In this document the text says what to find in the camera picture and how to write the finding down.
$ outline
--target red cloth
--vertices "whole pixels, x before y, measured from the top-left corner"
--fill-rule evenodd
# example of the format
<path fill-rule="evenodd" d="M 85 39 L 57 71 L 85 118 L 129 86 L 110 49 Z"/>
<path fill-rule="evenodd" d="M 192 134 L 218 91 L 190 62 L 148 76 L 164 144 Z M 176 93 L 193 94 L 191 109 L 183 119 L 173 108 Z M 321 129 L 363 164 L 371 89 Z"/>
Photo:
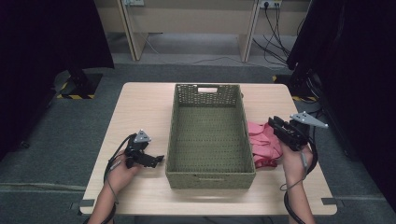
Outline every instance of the red cloth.
<path fill-rule="evenodd" d="M 251 121 L 247 122 L 247 128 L 256 169 L 265 166 L 277 167 L 276 160 L 283 153 L 274 129 L 268 123 L 262 125 Z"/>

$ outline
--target black stand base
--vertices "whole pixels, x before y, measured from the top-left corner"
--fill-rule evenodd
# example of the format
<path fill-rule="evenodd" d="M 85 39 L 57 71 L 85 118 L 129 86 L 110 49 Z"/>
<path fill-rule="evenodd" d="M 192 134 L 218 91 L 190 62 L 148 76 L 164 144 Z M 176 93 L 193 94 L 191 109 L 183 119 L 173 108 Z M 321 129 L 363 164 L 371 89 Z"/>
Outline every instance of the black stand base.
<path fill-rule="evenodd" d="M 86 78 L 88 81 L 85 85 L 78 85 L 74 82 L 74 80 L 70 77 L 64 83 L 60 94 L 58 95 L 58 99 L 93 99 L 96 88 L 99 85 L 100 80 L 102 79 L 103 74 L 86 74 Z"/>
<path fill-rule="evenodd" d="M 302 83 L 301 85 L 291 85 L 290 84 L 290 75 L 276 75 L 274 78 L 274 83 L 284 84 L 288 87 L 290 95 L 295 98 L 301 98 L 305 100 L 314 100 L 315 95 L 306 85 L 306 83 Z"/>

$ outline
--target wicker basket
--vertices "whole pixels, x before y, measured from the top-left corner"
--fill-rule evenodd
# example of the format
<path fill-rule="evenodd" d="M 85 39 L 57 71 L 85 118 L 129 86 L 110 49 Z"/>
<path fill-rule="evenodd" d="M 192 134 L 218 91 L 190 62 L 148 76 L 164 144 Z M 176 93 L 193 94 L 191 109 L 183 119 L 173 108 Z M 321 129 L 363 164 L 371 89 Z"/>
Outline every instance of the wicker basket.
<path fill-rule="evenodd" d="M 176 84 L 166 176 L 172 189 L 248 189 L 256 175 L 239 85 Z"/>

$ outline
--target black cloth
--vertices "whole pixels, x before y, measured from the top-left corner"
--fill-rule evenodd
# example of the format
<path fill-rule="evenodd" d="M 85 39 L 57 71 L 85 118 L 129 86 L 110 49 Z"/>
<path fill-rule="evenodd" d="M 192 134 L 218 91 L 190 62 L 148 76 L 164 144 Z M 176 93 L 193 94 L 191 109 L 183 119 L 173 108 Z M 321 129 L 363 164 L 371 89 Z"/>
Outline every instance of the black cloth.
<path fill-rule="evenodd" d="M 0 1 L 0 160 L 39 116 L 62 71 L 114 68 L 92 0 Z"/>

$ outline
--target wooden table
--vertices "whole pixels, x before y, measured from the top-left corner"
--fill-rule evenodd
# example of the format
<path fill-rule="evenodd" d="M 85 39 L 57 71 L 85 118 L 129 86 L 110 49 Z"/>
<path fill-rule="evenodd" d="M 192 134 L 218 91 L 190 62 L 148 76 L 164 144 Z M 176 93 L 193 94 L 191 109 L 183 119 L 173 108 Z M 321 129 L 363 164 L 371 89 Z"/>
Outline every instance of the wooden table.
<path fill-rule="evenodd" d="M 247 120 L 264 123 L 269 117 L 289 120 L 297 113 L 288 88 L 280 84 L 240 84 Z M 146 153 L 165 155 L 172 116 L 175 83 L 126 83 L 107 129 L 92 176 L 80 205 L 91 214 L 102 186 L 108 159 L 131 133 L 143 129 L 151 137 Z M 276 168 L 261 168 L 250 189 L 170 189 L 165 162 L 143 169 L 119 195 L 117 213 L 167 216 L 272 216 L 286 215 L 285 183 L 281 161 Z M 336 205 L 324 205 L 332 194 L 318 164 L 304 181 L 314 215 L 333 215 Z"/>

